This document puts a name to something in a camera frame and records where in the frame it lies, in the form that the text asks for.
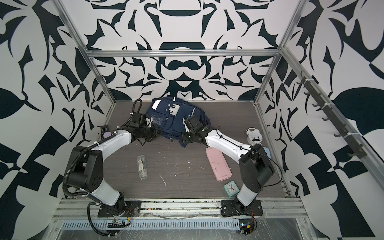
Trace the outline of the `navy blue student backpack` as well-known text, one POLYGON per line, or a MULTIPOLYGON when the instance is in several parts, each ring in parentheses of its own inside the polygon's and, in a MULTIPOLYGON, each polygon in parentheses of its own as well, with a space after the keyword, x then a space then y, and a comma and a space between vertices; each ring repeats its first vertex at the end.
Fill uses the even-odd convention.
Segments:
POLYGON ((211 123, 205 111, 201 108, 176 97, 153 99, 146 115, 153 120, 161 135, 169 140, 178 141, 182 147, 182 133, 186 132, 184 119, 195 116, 205 125, 211 123))

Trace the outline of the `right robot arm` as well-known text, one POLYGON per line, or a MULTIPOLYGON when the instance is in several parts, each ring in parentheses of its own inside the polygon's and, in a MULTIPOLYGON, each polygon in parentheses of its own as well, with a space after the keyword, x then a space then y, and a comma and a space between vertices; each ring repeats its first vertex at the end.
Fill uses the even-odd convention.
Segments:
POLYGON ((238 202, 247 207, 275 173, 273 161, 260 145, 240 143, 211 125, 204 125, 197 117, 185 117, 186 131, 182 133, 184 144, 200 143, 221 151, 234 160, 240 168, 243 185, 237 194, 238 202))

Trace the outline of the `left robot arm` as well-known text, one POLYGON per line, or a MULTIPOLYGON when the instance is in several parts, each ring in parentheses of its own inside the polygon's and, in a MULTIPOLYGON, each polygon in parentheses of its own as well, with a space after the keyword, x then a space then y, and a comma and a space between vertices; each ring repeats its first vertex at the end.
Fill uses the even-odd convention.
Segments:
POLYGON ((85 196, 117 213, 125 211, 124 195, 104 179, 104 161, 122 147, 140 139, 150 142, 158 134, 151 117, 132 113, 131 118, 109 137, 87 147, 73 148, 63 176, 65 196, 85 196))

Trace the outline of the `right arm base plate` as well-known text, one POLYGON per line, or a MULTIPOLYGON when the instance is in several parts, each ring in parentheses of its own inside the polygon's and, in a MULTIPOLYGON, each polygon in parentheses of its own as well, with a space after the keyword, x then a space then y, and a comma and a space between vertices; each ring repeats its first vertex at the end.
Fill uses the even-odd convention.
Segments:
POLYGON ((250 205, 244 206, 239 200, 222 200, 221 215, 225 218, 233 216, 262 216, 263 208, 259 200, 253 200, 250 205))

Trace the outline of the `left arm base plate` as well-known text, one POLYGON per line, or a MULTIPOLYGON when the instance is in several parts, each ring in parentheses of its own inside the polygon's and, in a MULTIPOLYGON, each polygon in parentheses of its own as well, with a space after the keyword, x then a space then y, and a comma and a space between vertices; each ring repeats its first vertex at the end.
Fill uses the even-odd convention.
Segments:
POLYGON ((137 217, 141 211, 141 201, 118 201, 114 206, 101 204, 99 218, 137 217))

